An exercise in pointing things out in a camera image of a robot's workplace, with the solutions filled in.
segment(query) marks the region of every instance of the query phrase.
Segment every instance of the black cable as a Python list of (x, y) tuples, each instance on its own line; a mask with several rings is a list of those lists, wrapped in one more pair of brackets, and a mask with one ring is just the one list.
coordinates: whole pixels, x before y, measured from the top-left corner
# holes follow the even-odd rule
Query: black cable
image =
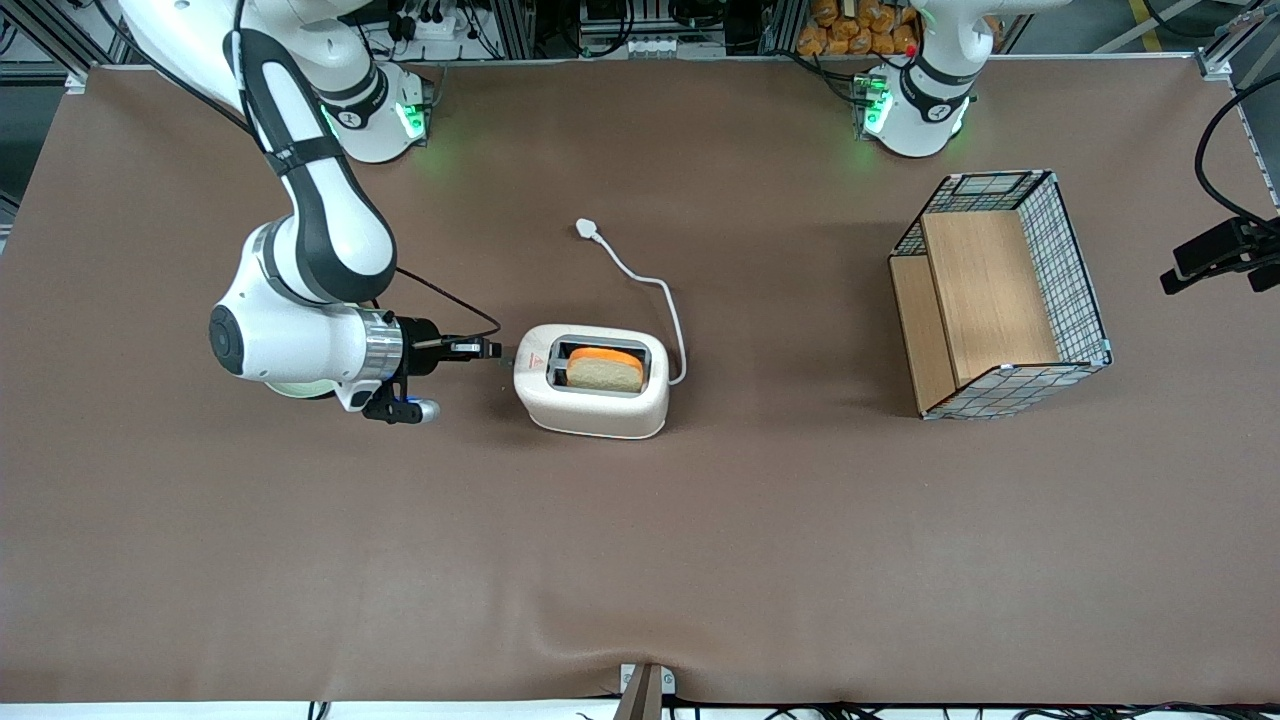
[(168, 68), (165, 68), (160, 63), (156, 63), (150, 55), (147, 55), (146, 53), (143, 53), (142, 47), (138, 47), (138, 44), (134, 42), (134, 40), (132, 37), (129, 37), (128, 35), (125, 35), (125, 32), (124, 32), (123, 28), (120, 28), (120, 23), (115, 22), (115, 18), (113, 18), (111, 14), (106, 12), (106, 8), (102, 6), (102, 0), (93, 0), (93, 5), (97, 8), (99, 14), (102, 15), (102, 19), (106, 20), (108, 27), (110, 27), (115, 32), (116, 37), (119, 37), (122, 42), (124, 42), (125, 45), (129, 46), (129, 50), (133, 50), (134, 53), (137, 53), (138, 56), (142, 58), (143, 60), (146, 60), (152, 68), (156, 69), (156, 72), (159, 72), (164, 77), (169, 78), (169, 81), (173, 82), (174, 85), (177, 85), (178, 87), (180, 87), (180, 88), (186, 90), (187, 92), (189, 92), (192, 96), (196, 97), (196, 100), (200, 100), (205, 105), (209, 105), (215, 111), (218, 111), (219, 115), (221, 115), (221, 117), (227, 118), (228, 120), (230, 120), (233, 126), (236, 126), (236, 127), (241, 128), (242, 131), (247, 132), (248, 135), (253, 135), (256, 137), (256, 135), (253, 133), (252, 128), (250, 128), (248, 123), (246, 123), (244, 120), (237, 118), (230, 110), (228, 110), (227, 108), (223, 108), (221, 105), (219, 105), (212, 97), (210, 97), (210, 96), (205, 95), (204, 92), (196, 90), (187, 81), (184, 81), (180, 77), (173, 74), (172, 72), (169, 72)]
[(1272, 218), (1271, 220), (1263, 219), (1261, 215), (1257, 215), (1251, 210), (1240, 206), (1238, 202), (1222, 195), (1221, 191), (1213, 187), (1213, 183), (1210, 182), (1208, 177), (1204, 174), (1204, 151), (1208, 149), (1210, 138), (1213, 137), (1213, 131), (1217, 129), (1219, 123), (1222, 122), (1222, 118), (1225, 118), (1226, 114), (1230, 113), (1233, 108), (1243, 102), (1245, 97), (1253, 95), (1254, 92), (1275, 82), (1280, 82), (1280, 73), (1272, 73), (1236, 92), (1235, 97), (1233, 97), (1226, 105), (1222, 105), (1222, 108), (1220, 108), (1219, 111), (1213, 114), (1213, 119), (1211, 119), (1208, 122), (1208, 126), (1204, 127), (1204, 133), (1201, 135), (1199, 143), (1196, 146), (1196, 181), (1199, 182), (1202, 188), (1204, 188), (1204, 192), (1208, 193), (1208, 196), (1212, 197), (1213, 201), (1221, 205), (1222, 208), (1226, 208), (1228, 210), (1235, 213), (1236, 215), (1247, 218), (1265, 228), (1280, 225), (1280, 222), (1277, 222), (1275, 218)]
[(881, 55), (879, 53), (877, 53), (874, 50), (870, 51), (870, 55), (876, 55), (877, 58), (879, 58), (881, 60), (883, 60), (886, 65), (893, 68), (895, 70), (905, 70), (905, 69), (908, 69), (908, 68), (911, 67), (911, 61), (910, 60), (908, 60), (905, 65), (895, 65), (893, 60), (890, 60), (888, 58), (886, 58), (884, 55)]
[(579, 58), (600, 58), (611, 53), (616, 53), (623, 45), (627, 44), (627, 40), (631, 40), (631, 33), (635, 31), (636, 27), (635, 8), (631, 5), (632, 0), (618, 0), (618, 1), (622, 4), (621, 13), (618, 14), (618, 36), (613, 38), (613, 42), (611, 42), (608, 47), (600, 50), (599, 53), (593, 51), (588, 47), (582, 47), (572, 37), (570, 37), (568, 28), (576, 24), (581, 29), (582, 23), (579, 19), (571, 18), (570, 23), (566, 24), (564, 8), (576, 6), (577, 4), (575, 3), (575, 0), (566, 0), (564, 3), (561, 4), (558, 14), (559, 19), (557, 22), (557, 24), (561, 28), (559, 29), (561, 38), (564, 40), (564, 44), (568, 45), (568, 49), (572, 50), (575, 55), (577, 55)]
[(332, 702), (308, 702), (307, 703), (307, 720), (324, 720), (329, 716), (329, 707)]
[(1187, 29), (1175, 26), (1171, 23), (1171, 18), (1165, 19), (1160, 17), (1160, 13), (1151, 6), (1151, 0), (1142, 0), (1142, 4), (1147, 8), (1147, 14), (1151, 15), (1151, 19), (1156, 20), (1156, 24), (1165, 28), (1169, 35), (1176, 35), (1187, 40), (1206, 40), (1213, 37), (1213, 33), (1217, 31), (1217, 26), (1204, 27), (1203, 29)]
[(244, 36), (241, 33), (243, 23), (244, 0), (236, 0), (236, 14), (232, 15), (232, 49), (234, 51), (232, 60), (236, 63), (236, 85), (239, 86), (241, 108), (244, 109), (244, 122), (248, 124), (250, 135), (253, 136), (253, 143), (257, 145), (259, 152), (266, 155), (266, 146), (262, 145), (262, 138), (257, 132), (257, 122), (253, 119), (253, 110), (248, 106), (248, 85), (244, 82), (244, 50), (241, 47), (241, 42), (244, 40)]
[[(8, 31), (10, 28), (13, 29), (13, 35), (9, 36), (9, 40), (5, 40), (4, 38), (4, 31)], [(9, 20), (5, 20), (4, 28), (0, 29), (0, 42), (4, 42), (4, 47), (0, 47), (0, 55), (4, 55), (5, 53), (8, 53), (9, 49), (13, 47), (13, 44), (17, 42), (17, 40), (18, 40), (18, 28), (17, 27), (12, 27), (9, 24)]]
[(1014, 51), (1014, 46), (1018, 45), (1018, 41), (1023, 38), (1023, 35), (1027, 32), (1027, 28), (1030, 27), (1032, 20), (1034, 19), (1036, 19), (1036, 13), (1030, 13), (1029, 15), (1027, 15), (1027, 19), (1023, 20), (1023, 24), (1018, 27), (1016, 35), (1014, 35), (1012, 37), (1009, 36), (1005, 37), (1005, 45), (1000, 49), (1001, 55), (1009, 55)]
[(813, 56), (813, 65), (815, 68), (818, 68), (818, 74), (822, 77), (822, 82), (827, 83), (827, 90), (831, 90), (831, 92), (835, 94), (836, 97), (840, 97), (841, 100), (844, 100), (845, 102), (849, 102), (850, 105), (867, 105), (868, 104), (864, 100), (858, 100), (856, 97), (852, 97), (850, 95), (845, 95), (844, 92), (841, 92), (840, 88), (836, 87), (836, 83), (835, 83), (833, 78), (831, 76), (828, 76), (822, 69), (822, 63), (818, 61), (818, 56), (817, 55)]
[(840, 97), (845, 102), (849, 102), (850, 105), (855, 105), (855, 106), (860, 106), (860, 108), (864, 108), (864, 106), (869, 105), (868, 101), (859, 100), (856, 97), (846, 95), (845, 92), (842, 92), (840, 90), (840, 87), (836, 86), (835, 81), (852, 82), (854, 81), (854, 76), (852, 74), (841, 74), (841, 73), (837, 73), (837, 72), (823, 69), (822, 63), (818, 60), (817, 55), (814, 55), (813, 63), (809, 63), (803, 56), (800, 56), (800, 55), (797, 55), (797, 54), (795, 54), (795, 53), (792, 53), (790, 50), (771, 50), (768, 54), (769, 55), (782, 55), (783, 58), (790, 58), (792, 61), (795, 61), (801, 68), (809, 70), (810, 73), (814, 73), (818, 77), (820, 77), (822, 81), (827, 85), (827, 90), (831, 90), (831, 92), (835, 94), (836, 97)]
[(635, 8), (631, 6), (632, 0), (618, 1), (622, 3), (622, 14), (618, 18), (618, 36), (613, 38), (613, 42), (611, 42), (607, 49), (600, 53), (591, 53), (591, 55), (608, 55), (611, 53), (616, 53), (626, 45), (627, 40), (631, 38), (631, 31), (635, 29), (636, 26)]
[(852, 73), (844, 74), (844, 73), (837, 73), (835, 70), (824, 70), (822, 69), (820, 65), (818, 65), (817, 61), (810, 63), (804, 59), (804, 55), (799, 55), (796, 53), (792, 53), (791, 50), (769, 50), (768, 53), (765, 53), (765, 55), (781, 55), (782, 58), (788, 58), (795, 64), (800, 65), (801, 68), (817, 76), (829, 77), (832, 79), (842, 79), (847, 82), (852, 82), (854, 79)]
[(489, 337), (489, 336), (492, 336), (492, 334), (494, 334), (494, 333), (497, 333), (497, 332), (499, 332), (502, 329), (502, 323), (499, 323), (493, 315), (485, 313), (484, 310), (476, 307), (475, 305), (471, 305), (466, 300), (462, 300), (461, 297), (458, 297), (458, 296), (453, 295), (452, 292), (442, 288), (440, 286), (438, 286), (438, 284), (435, 284), (435, 283), (433, 283), (433, 282), (430, 282), (428, 279), (424, 279), (422, 277), (416, 275), (416, 274), (406, 270), (404, 268), (397, 266), (396, 272), (399, 273), (399, 274), (402, 274), (402, 275), (404, 275), (404, 277), (407, 277), (407, 278), (410, 278), (411, 281), (416, 281), (416, 282), (421, 283), (424, 287), (426, 287), (426, 288), (429, 288), (429, 290), (439, 293), (440, 296), (451, 300), (456, 305), (466, 307), (472, 314), (483, 318), (484, 320), (486, 320), (489, 324), (493, 325), (493, 328), (490, 328), (490, 329), (488, 329), (488, 331), (485, 331), (483, 333), (475, 333), (475, 334), (468, 334), (468, 336), (449, 338), (451, 343), (466, 342), (468, 340), (480, 340), (483, 337)]
[(475, 6), (468, 3), (458, 3), (462, 8), (462, 14), (466, 15), (467, 22), (471, 23), (472, 29), (476, 31), (476, 40), (480, 42), (480, 47), (489, 54), (494, 60), (502, 60), (502, 54), (498, 53), (497, 46), (489, 41), (489, 33), (484, 31), (484, 26), (480, 24), (480, 14), (476, 13)]

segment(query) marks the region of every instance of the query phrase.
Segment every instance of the bread slice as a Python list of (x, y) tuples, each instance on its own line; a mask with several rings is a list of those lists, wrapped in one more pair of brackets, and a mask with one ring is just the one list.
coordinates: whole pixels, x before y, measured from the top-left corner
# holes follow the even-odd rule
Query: bread slice
[(579, 347), (564, 369), (568, 387), (640, 392), (644, 364), (635, 355), (604, 347)]

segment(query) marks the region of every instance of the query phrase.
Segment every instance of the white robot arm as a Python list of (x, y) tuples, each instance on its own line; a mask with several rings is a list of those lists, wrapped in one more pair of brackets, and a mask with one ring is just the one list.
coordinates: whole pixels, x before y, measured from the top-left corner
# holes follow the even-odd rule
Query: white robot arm
[(355, 305), (376, 299), (394, 277), (390, 229), (356, 183), (293, 56), (255, 29), (242, 31), (236, 46), (250, 117), (293, 213), (244, 242), (210, 316), (215, 357), (251, 380), (333, 380), (343, 407), (367, 418), (434, 419), (434, 402), (407, 396), (407, 378), (440, 361), (497, 357), (500, 346), (442, 337), (430, 320)]
[(1036, 13), (1070, 0), (911, 0), (924, 22), (915, 56), (872, 70), (883, 88), (865, 114), (864, 131), (890, 150), (924, 158), (960, 131), (969, 90), (991, 56), (995, 36), (986, 15)]
[[(379, 79), (385, 73), (362, 45), (340, 42), (349, 31), (325, 24), (344, 5), (261, 0), (243, 10), (269, 12), (243, 12), (241, 23), (227, 0), (124, 0), (124, 6), (155, 61), (243, 113), (293, 205), (289, 215), (259, 227), (244, 242), (236, 278), (209, 322), (218, 363), (250, 380), (328, 380), (346, 410), (366, 418), (434, 419), (438, 406), (410, 397), (408, 378), (442, 361), (497, 357), (502, 347), (484, 336), (442, 336), (430, 320), (357, 305), (385, 291), (397, 266), (390, 228), (360, 190), (321, 109), (333, 105), (312, 90), (347, 83), (346, 95), (357, 106), (385, 108), (369, 101), (385, 90)], [(191, 24), (201, 18), (216, 22)], [(285, 32), (293, 47), (260, 29), (273, 23), (294, 28)], [(398, 119), (380, 123), (374, 117), (356, 129), (348, 140), (370, 146), (394, 147), (404, 137)], [(383, 142), (388, 137), (393, 142)]]
[[(374, 63), (355, 29), (338, 17), (369, 0), (248, 0), (242, 26), (283, 45), (335, 120), (343, 150), (384, 163), (425, 142), (422, 78)], [(227, 64), (234, 0), (120, 0), (142, 50), (183, 81), (242, 110)]]

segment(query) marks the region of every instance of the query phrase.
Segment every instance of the wooden panel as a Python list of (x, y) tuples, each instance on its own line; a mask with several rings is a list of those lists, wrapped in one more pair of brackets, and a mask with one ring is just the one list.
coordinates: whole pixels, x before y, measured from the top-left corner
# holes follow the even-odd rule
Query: wooden panel
[(920, 222), (956, 384), (996, 365), (1059, 361), (1018, 213), (931, 213)]
[(933, 273), (924, 255), (890, 258), (888, 268), (906, 340), (915, 405), (923, 414), (956, 391)]

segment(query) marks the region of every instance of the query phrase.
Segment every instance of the brown tablecloth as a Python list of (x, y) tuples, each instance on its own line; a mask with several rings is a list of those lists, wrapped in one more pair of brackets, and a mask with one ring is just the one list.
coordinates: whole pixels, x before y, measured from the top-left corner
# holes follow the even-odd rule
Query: brown tablecloth
[[(67, 97), (0, 258), (0, 700), (526, 698), (672, 666), (724, 702), (1280, 700), (1280, 295), (1178, 297), (1225, 218), (1192, 60), (996, 61), (928, 160), (786, 63), (460, 68), (357, 167), (402, 264), (493, 311), (690, 343), (667, 429), (539, 430), (511, 370), (387, 427), (223, 372), (206, 319), (288, 210), (150, 72)], [(1268, 197), (1238, 122), (1210, 172)], [(1116, 365), (1011, 420), (913, 416), (884, 258), (946, 173), (1048, 167)], [(385, 305), (480, 329), (397, 281)]]

